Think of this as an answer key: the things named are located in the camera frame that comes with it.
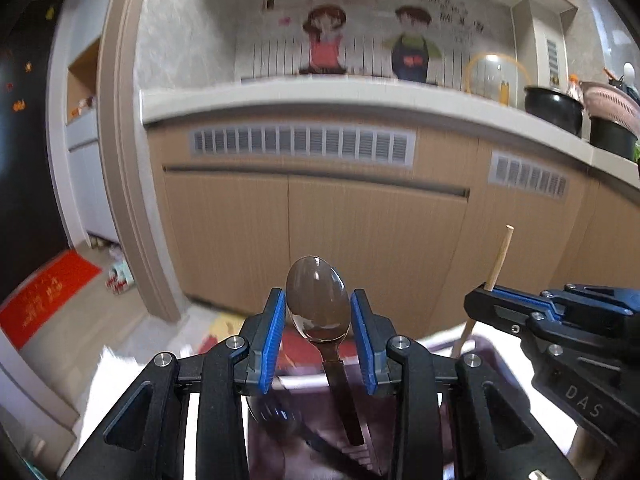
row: brown hair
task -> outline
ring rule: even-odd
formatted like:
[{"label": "brown hair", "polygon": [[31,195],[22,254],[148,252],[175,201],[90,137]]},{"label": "brown hair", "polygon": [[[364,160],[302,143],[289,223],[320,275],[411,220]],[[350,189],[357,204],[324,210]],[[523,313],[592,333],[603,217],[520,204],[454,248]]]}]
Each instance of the brown hair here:
[{"label": "brown hair", "polygon": [[338,6],[329,4],[311,9],[306,17],[306,22],[302,24],[302,30],[304,30],[309,36],[312,36],[316,41],[320,39],[320,33],[322,31],[312,22],[321,16],[329,16],[334,20],[338,20],[337,25],[334,26],[334,30],[341,28],[347,21],[346,13]]},{"label": "brown hair", "polygon": [[412,20],[424,23],[425,25],[429,25],[431,23],[431,15],[427,12],[427,9],[423,9],[421,7],[412,7],[409,5],[398,7],[396,9],[396,16],[398,17],[398,20],[403,14]]}]

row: countertop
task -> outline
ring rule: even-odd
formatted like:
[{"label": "countertop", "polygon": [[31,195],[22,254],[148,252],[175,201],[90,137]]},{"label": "countertop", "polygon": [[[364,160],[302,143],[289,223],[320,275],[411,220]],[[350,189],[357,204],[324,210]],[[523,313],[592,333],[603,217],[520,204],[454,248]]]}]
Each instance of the countertop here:
[{"label": "countertop", "polygon": [[465,94],[396,80],[354,76],[274,78],[201,89],[143,90],[146,125],[191,114],[250,107],[335,105],[388,108],[494,128],[536,142],[640,190],[638,166],[513,107]]}]

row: wooden door frame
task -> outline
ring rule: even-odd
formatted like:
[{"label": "wooden door frame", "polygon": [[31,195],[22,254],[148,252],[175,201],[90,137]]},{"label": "wooden door frame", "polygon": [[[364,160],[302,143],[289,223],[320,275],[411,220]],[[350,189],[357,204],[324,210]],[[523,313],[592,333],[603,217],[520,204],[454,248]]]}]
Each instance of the wooden door frame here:
[{"label": "wooden door frame", "polygon": [[118,238],[150,314],[169,322],[180,308],[162,268],[138,168],[134,60],[143,0],[110,0],[98,60],[102,174]]}]

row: wooden shelf niche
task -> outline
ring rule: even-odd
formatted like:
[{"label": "wooden shelf niche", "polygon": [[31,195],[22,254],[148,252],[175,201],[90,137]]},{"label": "wooden shelf niche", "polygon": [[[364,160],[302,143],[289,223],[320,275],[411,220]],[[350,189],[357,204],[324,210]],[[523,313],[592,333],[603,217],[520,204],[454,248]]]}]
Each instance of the wooden shelf niche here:
[{"label": "wooden shelf niche", "polygon": [[75,119],[71,111],[78,107],[82,99],[95,96],[98,79],[98,53],[100,38],[89,45],[75,61],[69,65],[66,76],[66,123]]}]

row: red and yellow rug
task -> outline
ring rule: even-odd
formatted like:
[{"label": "red and yellow rug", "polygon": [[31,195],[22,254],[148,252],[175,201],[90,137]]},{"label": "red and yellow rug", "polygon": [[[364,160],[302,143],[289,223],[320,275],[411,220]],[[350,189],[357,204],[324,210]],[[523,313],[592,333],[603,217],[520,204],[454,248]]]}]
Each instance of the red and yellow rug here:
[{"label": "red and yellow rug", "polygon": [[41,270],[0,312],[0,327],[19,350],[78,290],[100,273],[74,250]]}]

